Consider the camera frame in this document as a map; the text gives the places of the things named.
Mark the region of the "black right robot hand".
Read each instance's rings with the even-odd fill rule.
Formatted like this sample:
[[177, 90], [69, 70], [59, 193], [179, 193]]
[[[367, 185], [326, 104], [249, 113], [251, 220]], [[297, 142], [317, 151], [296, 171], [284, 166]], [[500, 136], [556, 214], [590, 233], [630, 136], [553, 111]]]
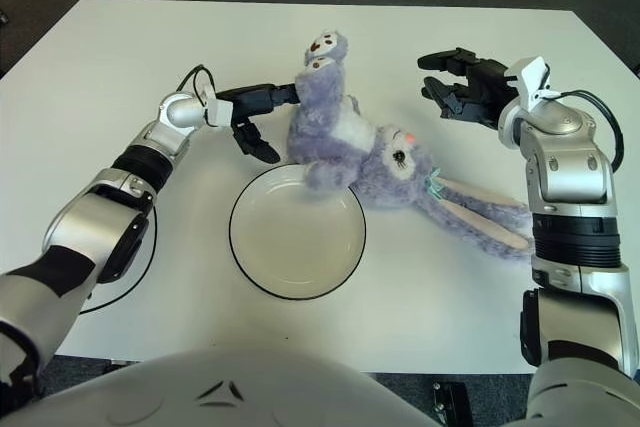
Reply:
[[507, 67], [493, 59], [478, 58], [472, 51], [457, 47], [431, 53], [417, 60], [425, 71], [447, 72], [467, 84], [444, 84], [433, 76], [424, 78], [421, 94], [440, 108], [440, 117], [498, 129], [503, 109], [517, 96], [505, 79]]

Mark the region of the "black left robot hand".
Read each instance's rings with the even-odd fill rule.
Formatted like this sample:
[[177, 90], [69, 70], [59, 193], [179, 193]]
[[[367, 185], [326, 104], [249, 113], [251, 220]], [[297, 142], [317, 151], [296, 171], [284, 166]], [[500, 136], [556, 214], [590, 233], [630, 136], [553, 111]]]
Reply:
[[300, 100], [295, 85], [259, 84], [218, 92], [216, 96], [233, 104], [231, 128], [241, 151], [267, 164], [277, 164], [281, 160], [280, 155], [262, 139], [250, 118], [269, 114], [281, 105], [298, 104]]

